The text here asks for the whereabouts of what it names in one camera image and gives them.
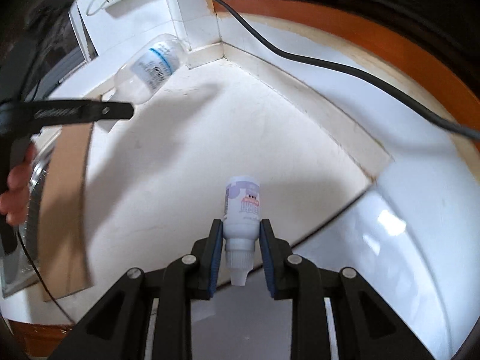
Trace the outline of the person's left hand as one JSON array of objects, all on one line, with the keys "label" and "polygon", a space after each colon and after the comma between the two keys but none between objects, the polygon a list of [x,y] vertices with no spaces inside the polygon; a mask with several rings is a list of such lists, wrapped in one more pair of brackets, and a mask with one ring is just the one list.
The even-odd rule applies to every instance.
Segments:
[{"label": "person's left hand", "polygon": [[37,154],[35,144],[31,142],[24,160],[15,166],[7,177],[7,191],[1,194],[1,214],[11,226],[25,221],[29,204],[29,181],[32,176],[32,161]]}]

